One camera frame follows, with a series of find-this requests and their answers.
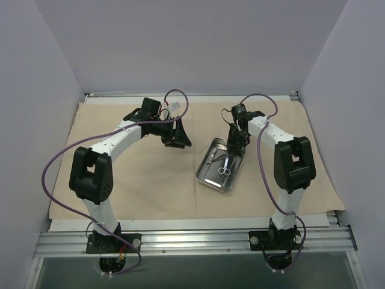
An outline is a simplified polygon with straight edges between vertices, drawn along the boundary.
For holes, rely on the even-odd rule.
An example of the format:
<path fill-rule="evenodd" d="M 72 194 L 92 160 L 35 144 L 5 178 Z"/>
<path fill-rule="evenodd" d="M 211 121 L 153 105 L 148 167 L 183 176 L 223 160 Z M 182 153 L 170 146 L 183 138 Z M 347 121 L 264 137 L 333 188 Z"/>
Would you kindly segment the aluminium front rail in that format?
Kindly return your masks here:
<path fill-rule="evenodd" d="M 249 255 L 248 231 L 142 231 L 141 256 Z M 355 251 L 348 227 L 309 228 L 302 253 Z M 37 258 L 117 257 L 118 253 L 88 254 L 83 232 L 42 233 L 34 252 Z"/>

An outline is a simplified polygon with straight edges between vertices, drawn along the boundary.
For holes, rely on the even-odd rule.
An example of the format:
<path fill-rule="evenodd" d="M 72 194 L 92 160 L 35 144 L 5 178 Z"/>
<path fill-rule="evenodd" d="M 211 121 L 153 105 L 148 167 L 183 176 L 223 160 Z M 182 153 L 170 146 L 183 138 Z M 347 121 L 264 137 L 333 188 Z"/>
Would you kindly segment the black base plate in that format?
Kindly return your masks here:
<path fill-rule="evenodd" d="M 264 231 L 249 231 L 248 239 L 252 251 L 287 251 L 299 249 L 302 236 L 298 230 L 288 230 L 277 234 Z"/>
<path fill-rule="evenodd" d="M 120 234 L 120 237 L 133 245 L 134 248 L 140 250 L 141 246 L 141 234 Z M 96 231 L 93 231 L 88 236 L 87 246 L 85 252 L 87 254 L 107 254 L 107 253 L 123 253 L 123 249 L 126 248 L 125 253 L 134 253 L 135 250 L 124 242 L 110 236 L 101 235 Z"/>

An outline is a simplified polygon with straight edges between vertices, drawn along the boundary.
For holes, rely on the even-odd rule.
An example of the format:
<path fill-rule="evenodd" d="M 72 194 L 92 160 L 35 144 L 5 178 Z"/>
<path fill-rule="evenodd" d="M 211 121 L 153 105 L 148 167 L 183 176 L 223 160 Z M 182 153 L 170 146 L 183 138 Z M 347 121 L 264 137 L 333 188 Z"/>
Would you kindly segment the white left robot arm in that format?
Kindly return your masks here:
<path fill-rule="evenodd" d="M 103 140 L 89 148 L 80 146 L 74 152 L 69 188 L 86 206 L 93 230 L 100 236 L 99 244 L 107 252 L 117 251 L 122 243 L 120 224 L 109 200 L 114 186 L 112 165 L 127 148 L 147 135 L 160 136 L 168 147 L 191 146 L 181 117 L 141 120 L 126 116 Z"/>

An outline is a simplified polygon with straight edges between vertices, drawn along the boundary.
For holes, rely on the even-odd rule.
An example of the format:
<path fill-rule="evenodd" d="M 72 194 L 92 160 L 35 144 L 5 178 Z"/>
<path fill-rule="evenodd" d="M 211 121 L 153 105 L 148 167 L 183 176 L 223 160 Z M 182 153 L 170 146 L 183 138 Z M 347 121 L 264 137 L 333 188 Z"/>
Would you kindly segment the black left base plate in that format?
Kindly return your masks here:
<path fill-rule="evenodd" d="M 134 248 L 140 250 L 141 246 L 141 234 L 120 234 L 120 237 L 133 245 Z M 110 236 L 101 235 L 96 231 L 93 231 L 88 236 L 87 246 L 85 252 L 87 254 L 107 254 L 107 253 L 123 253 L 123 249 L 126 248 L 125 253 L 134 253 L 135 250 L 124 242 Z"/>

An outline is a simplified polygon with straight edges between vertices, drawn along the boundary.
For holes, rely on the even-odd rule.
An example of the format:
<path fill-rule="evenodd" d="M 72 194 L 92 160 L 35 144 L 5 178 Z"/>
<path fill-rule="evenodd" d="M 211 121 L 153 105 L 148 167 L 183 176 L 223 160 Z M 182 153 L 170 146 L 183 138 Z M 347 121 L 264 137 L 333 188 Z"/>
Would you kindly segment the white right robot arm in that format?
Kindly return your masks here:
<path fill-rule="evenodd" d="M 231 111 L 233 122 L 229 123 L 227 148 L 238 153 L 250 143 L 250 137 L 257 138 L 257 159 L 263 183 L 276 210 L 269 221 L 267 241 L 279 249 L 295 237 L 297 212 L 304 192 L 316 177 L 315 162 L 310 140 L 296 137 L 270 123 L 260 111 Z M 278 199 L 274 199 L 268 186 L 262 164 L 261 144 L 273 150 L 273 175 L 280 188 Z"/>

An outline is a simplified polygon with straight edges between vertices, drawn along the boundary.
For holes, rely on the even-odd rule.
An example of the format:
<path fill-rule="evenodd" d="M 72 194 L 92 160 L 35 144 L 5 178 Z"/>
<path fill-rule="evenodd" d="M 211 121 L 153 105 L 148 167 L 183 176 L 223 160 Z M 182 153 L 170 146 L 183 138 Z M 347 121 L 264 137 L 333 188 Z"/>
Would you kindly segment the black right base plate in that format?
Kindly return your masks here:
<path fill-rule="evenodd" d="M 298 230 L 288 230 L 277 234 L 264 231 L 249 231 L 248 239 L 252 251 L 287 251 L 299 249 L 302 236 Z"/>

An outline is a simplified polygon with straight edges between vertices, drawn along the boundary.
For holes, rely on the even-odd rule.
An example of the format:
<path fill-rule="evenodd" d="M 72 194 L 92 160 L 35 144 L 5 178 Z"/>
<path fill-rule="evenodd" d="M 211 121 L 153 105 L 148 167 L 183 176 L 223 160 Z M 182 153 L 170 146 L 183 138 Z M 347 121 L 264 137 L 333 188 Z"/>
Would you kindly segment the beige cloth wrap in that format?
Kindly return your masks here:
<path fill-rule="evenodd" d="M 279 112 L 270 124 L 311 141 L 316 178 L 300 202 L 300 214 L 345 210 L 322 163 L 304 107 L 295 101 L 276 101 Z M 232 189 L 220 193 L 196 180 L 196 170 L 215 137 L 227 138 L 229 126 L 221 118 L 223 108 L 236 102 L 193 103 L 182 119 L 192 146 L 167 148 L 160 137 L 149 135 L 124 151 L 113 165 L 114 185 L 110 202 L 117 219 L 208 219 L 270 217 L 274 205 L 265 190 L 256 154 L 256 138 L 250 138 Z M 123 117 L 140 105 L 80 104 L 68 144 L 111 132 Z M 67 151 L 55 184 L 54 197 L 87 213 L 82 200 L 69 189 L 73 154 Z"/>

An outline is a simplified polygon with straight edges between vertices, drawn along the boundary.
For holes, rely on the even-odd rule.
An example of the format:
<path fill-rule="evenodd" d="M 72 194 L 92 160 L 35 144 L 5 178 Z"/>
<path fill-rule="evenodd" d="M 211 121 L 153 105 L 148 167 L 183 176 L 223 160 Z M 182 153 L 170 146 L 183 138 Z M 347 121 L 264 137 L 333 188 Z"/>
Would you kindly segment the stainless steel instrument tray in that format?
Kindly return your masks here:
<path fill-rule="evenodd" d="M 229 176 L 219 175 L 218 168 L 223 165 L 223 155 L 227 155 L 227 140 L 216 137 L 208 147 L 202 162 L 196 171 L 196 180 L 221 193 L 227 193 L 231 190 L 237 177 L 239 168 L 242 164 L 244 153 L 241 155 L 231 155 L 229 166 L 231 174 Z"/>

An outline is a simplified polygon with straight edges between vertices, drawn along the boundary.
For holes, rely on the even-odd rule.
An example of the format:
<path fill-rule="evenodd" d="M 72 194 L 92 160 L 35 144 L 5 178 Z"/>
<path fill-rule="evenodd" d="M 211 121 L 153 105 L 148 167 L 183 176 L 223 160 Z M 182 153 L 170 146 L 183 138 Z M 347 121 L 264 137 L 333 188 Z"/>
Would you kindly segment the steel surgical forceps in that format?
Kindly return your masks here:
<path fill-rule="evenodd" d="M 229 176 L 231 174 L 231 169 L 229 166 L 229 160 L 230 160 L 229 154 L 223 155 L 223 159 L 224 159 L 223 165 L 218 168 L 218 174 Z"/>

